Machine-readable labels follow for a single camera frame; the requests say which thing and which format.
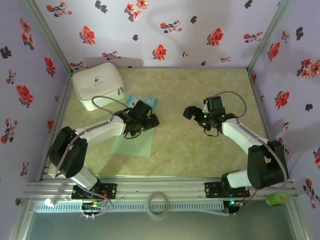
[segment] light green paper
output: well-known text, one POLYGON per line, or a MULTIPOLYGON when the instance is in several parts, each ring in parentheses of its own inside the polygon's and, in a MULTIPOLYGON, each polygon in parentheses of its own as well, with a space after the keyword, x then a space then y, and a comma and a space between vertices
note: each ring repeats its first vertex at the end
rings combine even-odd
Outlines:
POLYGON ((150 158, 154 132, 154 128, 143 131, 139 137, 134 139, 125 139, 124 134, 116 136, 112 153, 150 158))

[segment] black bracket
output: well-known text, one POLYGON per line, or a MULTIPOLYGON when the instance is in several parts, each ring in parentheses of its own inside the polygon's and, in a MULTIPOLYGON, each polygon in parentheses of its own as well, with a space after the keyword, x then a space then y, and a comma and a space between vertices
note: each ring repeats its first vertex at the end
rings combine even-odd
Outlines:
POLYGON ((225 192, 221 188, 220 182, 205 182, 204 192, 207 199, 250 197, 248 188, 247 190, 245 187, 232 188, 228 192, 225 192))
MULTIPOLYGON (((117 194, 117 184, 115 183, 101 183, 99 189, 94 191, 102 196, 105 196, 109 199, 116 199, 117 194)), ((83 191, 77 185, 74 185, 72 190, 71 199, 73 200, 86 200, 86 199, 101 199, 98 196, 91 195, 86 191, 83 191)))

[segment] white tape roll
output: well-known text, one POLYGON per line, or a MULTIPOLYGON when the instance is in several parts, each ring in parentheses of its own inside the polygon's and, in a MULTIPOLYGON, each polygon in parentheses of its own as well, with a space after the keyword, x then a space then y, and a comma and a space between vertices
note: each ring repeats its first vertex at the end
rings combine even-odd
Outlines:
POLYGON ((146 212, 153 218, 155 219, 161 219, 163 218, 164 216, 166 216, 169 212, 169 199, 167 198, 167 196, 163 193, 163 192, 160 192, 160 191, 155 191, 153 192, 149 197, 148 199, 146 200, 146 205, 145 205, 145 209, 146 209, 146 212), (162 213, 154 213, 150 210, 150 204, 151 204, 151 200, 156 198, 156 197, 159 197, 159 198, 162 198, 165 202, 165 209, 164 209, 164 212, 162 213))

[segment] green bottle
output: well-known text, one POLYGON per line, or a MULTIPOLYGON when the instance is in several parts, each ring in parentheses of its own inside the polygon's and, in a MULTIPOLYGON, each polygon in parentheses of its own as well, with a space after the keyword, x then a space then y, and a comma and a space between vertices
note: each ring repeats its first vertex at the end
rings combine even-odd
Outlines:
POLYGON ((290 195, 286 191, 277 191, 265 197, 265 202, 269 206, 278 204, 287 204, 290 201, 290 195))

